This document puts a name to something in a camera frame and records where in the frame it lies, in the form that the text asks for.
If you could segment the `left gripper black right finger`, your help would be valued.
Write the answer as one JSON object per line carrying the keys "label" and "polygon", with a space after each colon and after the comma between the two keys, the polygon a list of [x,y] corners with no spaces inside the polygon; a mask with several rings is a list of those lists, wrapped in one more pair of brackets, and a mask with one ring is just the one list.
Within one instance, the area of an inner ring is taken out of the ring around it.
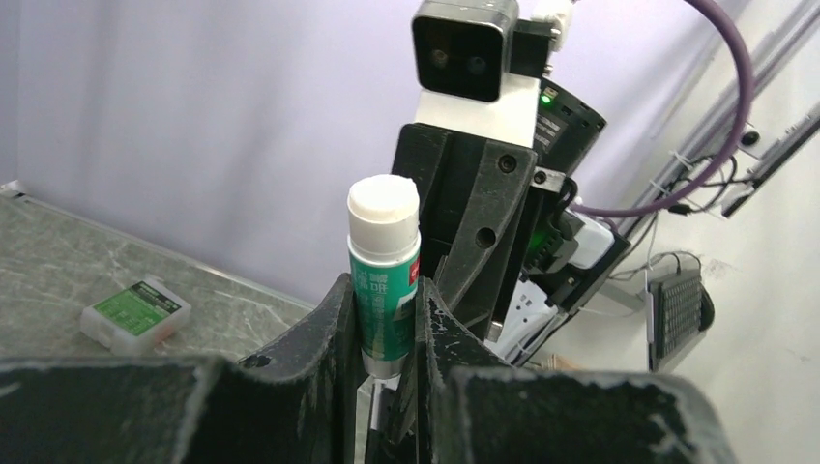
{"label": "left gripper black right finger", "polygon": [[689,381],[618,371],[507,365],[417,294],[420,463],[733,463],[707,397]]}

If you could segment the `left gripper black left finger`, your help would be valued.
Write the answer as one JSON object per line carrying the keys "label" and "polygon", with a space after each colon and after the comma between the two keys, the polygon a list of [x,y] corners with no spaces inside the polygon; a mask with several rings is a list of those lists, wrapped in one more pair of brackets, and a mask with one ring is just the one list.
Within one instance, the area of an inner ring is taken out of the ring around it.
{"label": "left gripper black left finger", "polygon": [[350,463],[350,275],[272,343],[216,356],[1,362],[5,463]]}

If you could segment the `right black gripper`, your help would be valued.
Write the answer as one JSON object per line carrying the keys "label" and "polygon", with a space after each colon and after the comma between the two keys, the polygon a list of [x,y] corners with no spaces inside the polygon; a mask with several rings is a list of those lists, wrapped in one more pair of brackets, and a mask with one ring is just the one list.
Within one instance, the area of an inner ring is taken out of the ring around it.
{"label": "right black gripper", "polygon": [[538,156],[530,149],[421,123],[404,125],[392,172],[420,196],[420,274],[436,276],[453,317],[483,340],[512,249],[505,233],[527,192]]}

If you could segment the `green white glue stick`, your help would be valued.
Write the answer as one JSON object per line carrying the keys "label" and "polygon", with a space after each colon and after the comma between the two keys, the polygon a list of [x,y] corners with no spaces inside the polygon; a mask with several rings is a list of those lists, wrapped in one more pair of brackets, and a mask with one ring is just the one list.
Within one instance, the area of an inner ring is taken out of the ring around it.
{"label": "green white glue stick", "polygon": [[380,174],[347,196],[347,245],[366,372],[398,376],[415,343],[420,196],[413,180]]}

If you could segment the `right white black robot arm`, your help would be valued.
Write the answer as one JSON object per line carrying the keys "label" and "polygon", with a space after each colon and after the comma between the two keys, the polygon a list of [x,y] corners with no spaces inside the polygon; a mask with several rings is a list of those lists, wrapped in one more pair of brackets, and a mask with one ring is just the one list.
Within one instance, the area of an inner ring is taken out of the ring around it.
{"label": "right white black robot arm", "polygon": [[507,363],[526,363],[628,247],[577,208],[571,175],[604,127],[551,79],[506,73],[494,101],[424,86],[400,131],[393,171],[421,197],[421,272]]}

